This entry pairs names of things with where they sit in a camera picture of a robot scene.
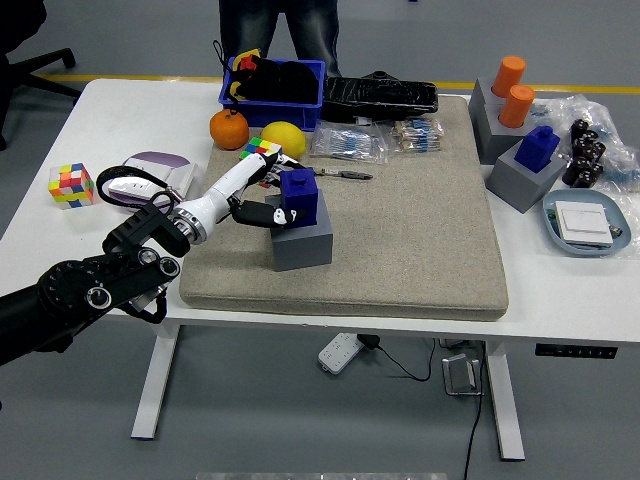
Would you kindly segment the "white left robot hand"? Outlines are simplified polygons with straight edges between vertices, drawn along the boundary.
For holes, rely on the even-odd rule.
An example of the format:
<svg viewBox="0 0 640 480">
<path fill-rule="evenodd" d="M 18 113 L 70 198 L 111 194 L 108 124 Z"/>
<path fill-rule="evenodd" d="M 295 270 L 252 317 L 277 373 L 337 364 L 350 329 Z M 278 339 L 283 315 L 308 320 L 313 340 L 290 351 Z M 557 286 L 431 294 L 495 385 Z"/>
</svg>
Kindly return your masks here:
<svg viewBox="0 0 640 480">
<path fill-rule="evenodd" d="M 308 209 L 241 201 L 245 189 L 262 180 L 276 164 L 300 167 L 296 160 L 281 153 L 252 153 L 228 170 L 202 197 L 180 203 L 169 218 L 194 245 L 211 237 L 215 225 L 229 215 L 239 224 L 261 228 L 279 228 L 301 221 L 309 215 Z"/>
</svg>

